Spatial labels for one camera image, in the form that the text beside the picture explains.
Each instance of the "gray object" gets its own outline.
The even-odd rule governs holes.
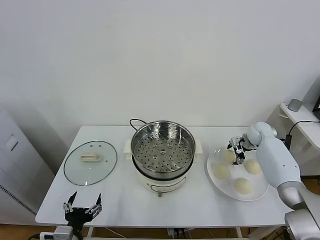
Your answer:
[[[294,112],[298,112],[302,106],[302,101],[298,99],[291,99],[290,103],[288,104],[288,109]]]
[[[173,180],[186,173],[195,155],[196,143],[184,126],[154,121],[138,129],[131,140],[135,167],[146,177]]]

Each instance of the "white plate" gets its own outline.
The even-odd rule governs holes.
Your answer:
[[[259,174],[251,174],[243,165],[232,165],[227,163],[224,160],[224,151],[225,149],[223,148],[214,150],[207,159],[204,168],[209,180],[211,180],[218,189],[231,198],[240,201],[255,201],[262,198],[267,193],[269,188],[269,184],[265,179],[264,174],[262,172]],[[245,158],[257,160],[256,151],[252,150],[245,152]],[[230,170],[230,178],[220,179],[216,177],[214,174],[214,166],[216,164],[225,164]],[[253,190],[250,194],[241,194],[236,191],[234,187],[234,181],[237,178],[246,178],[250,181],[253,187]]]

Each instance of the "metal rim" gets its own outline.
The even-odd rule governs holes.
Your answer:
[[[132,162],[133,162],[133,165],[135,166],[135,168],[139,171],[139,173],[141,173],[146,178],[151,179],[151,180],[155,180],[155,181],[160,181],[160,182],[167,182],[167,181],[176,180],[178,178],[181,178],[183,175],[185,175],[190,170],[190,168],[191,168],[191,166],[192,166],[192,164],[194,162],[194,157],[192,158],[191,163],[188,166],[188,168],[183,173],[181,173],[181,174],[179,174],[177,176],[171,177],[171,178],[157,178],[157,177],[153,177],[153,176],[147,175],[146,173],[144,173],[143,171],[141,171],[139,169],[139,167],[137,166],[137,163],[135,161],[135,157],[134,156],[132,156]]]
[[[75,150],[77,150],[78,148],[82,147],[83,145],[88,144],[88,143],[95,143],[95,142],[102,142],[102,143],[105,143],[105,144],[109,144],[109,145],[113,148],[113,150],[114,150],[114,152],[115,152],[115,163],[114,163],[113,168],[111,169],[111,171],[110,171],[104,178],[102,178],[101,180],[96,181],[96,182],[94,182],[94,183],[91,183],[91,184],[88,184],[88,185],[80,185],[80,184],[76,184],[76,183],[72,182],[72,181],[67,177],[66,172],[65,172],[66,162],[67,162],[68,158],[71,156],[71,154],[72,154]],[[72,152],[70,152],[70,154],[66,157],[66,159],[65,159],[65,161],[64,161],[64,164],[63,164],[63,174],[64,174],[65,178],[66,178],[70,183],[72,183],[72,184],[74,184],[74,185],[77,185],[77,186],[87,187],[87,186],[90,186],[90,185],[99,183],[99,182],[101,182],[102,180],[104,180],[106,177],[108,177],[108,176],[112,173],[112,171],[115,169],[115,167],[116,167],[116,165],[117,165],[117,161],[118,161],[117,151],[116,151],[115,147],[114,147],[113,145],[111,145],[109,142],[102,141],[102,140],[87,141],[87,142],[85,142],[85,143],[77,146],[77,147],[76,147],[74,150],[72,150]]]

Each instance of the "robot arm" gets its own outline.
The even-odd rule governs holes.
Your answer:
[[[284,216],[287,229],[296,240],[320,239],[320,197],[301,183],[300,169],[277,132],[265,122],[250,126],[242,137],[233,137],[236,162],[242,164],[245,152],[256,150],[256,159],[267,182],[277,189],[280,199],[291,209]]]

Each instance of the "steamed bun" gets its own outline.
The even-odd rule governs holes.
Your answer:
[[[236,161],[236,154],[233,150],[225,150],[223,158],[228,164],[233,164]]]
[[[219,179],[227,179],[230,177],[229,168],[222,163],[215,165],[213,172],[214,175],[216,175],[216,177]]]
[[[244,168],[251,174],[261,173],[259,163],[255,159],[248,159],[244,161]]]
[[[241,194],[250,194],[252,192],[251,183],[243,177],[239,177],[234,181],[234,188]]]

